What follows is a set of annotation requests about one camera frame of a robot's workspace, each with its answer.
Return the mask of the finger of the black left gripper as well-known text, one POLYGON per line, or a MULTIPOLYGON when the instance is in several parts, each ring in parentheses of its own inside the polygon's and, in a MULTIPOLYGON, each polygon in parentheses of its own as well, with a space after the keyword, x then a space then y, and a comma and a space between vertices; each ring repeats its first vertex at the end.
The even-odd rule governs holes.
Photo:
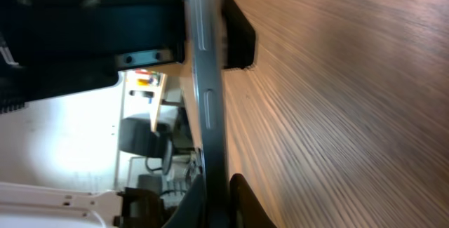
POLYGON ((256 32, 235 0, 223 0, 227 47, 224 69, 246 69, 253 65, 256 49, 256 32))

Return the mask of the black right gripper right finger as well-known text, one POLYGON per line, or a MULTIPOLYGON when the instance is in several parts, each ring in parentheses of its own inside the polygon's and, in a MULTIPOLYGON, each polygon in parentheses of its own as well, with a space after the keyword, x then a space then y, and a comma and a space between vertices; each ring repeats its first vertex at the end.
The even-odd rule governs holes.
POLYGON ((230 180, 230 227, 276 228, 242 174, 230 180))

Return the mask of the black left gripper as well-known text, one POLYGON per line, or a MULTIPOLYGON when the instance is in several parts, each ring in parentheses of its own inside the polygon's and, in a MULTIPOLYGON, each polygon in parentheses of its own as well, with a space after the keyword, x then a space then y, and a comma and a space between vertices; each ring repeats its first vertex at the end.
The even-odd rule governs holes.
POLYGON ((184 0, 1 0, 4 114, 184 58, 184 0))

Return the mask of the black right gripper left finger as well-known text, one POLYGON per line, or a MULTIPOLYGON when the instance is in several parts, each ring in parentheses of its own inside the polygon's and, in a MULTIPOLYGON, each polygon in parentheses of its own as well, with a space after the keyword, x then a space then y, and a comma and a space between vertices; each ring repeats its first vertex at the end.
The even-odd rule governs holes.
POLYGON ((163 228, 202 228, 205 222, 204 178, 197 176, 163 228))

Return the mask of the blue screen smartphone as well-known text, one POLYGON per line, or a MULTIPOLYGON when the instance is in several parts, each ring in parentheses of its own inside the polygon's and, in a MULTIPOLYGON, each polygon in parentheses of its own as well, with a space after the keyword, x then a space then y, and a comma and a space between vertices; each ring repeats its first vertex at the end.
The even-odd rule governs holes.
POLYGON ((229 227, 227 141, 222 92, 222 0, 187 0, 194 89, 203 151, 209 227, 229 227))

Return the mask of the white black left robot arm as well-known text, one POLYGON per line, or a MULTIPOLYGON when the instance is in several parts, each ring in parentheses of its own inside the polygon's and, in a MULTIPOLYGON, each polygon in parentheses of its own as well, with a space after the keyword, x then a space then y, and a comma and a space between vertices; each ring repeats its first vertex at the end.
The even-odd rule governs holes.
POLYGON ((222 71, 255 58, 234 0, 1 0, 1 112, 113 86, 123 70, 180 63, 192 51, 200 173, 177 209, 147 189, 83 193, 1 184, 1 222, 19 227, 268 227, 240 174, 227 172, 222 71))

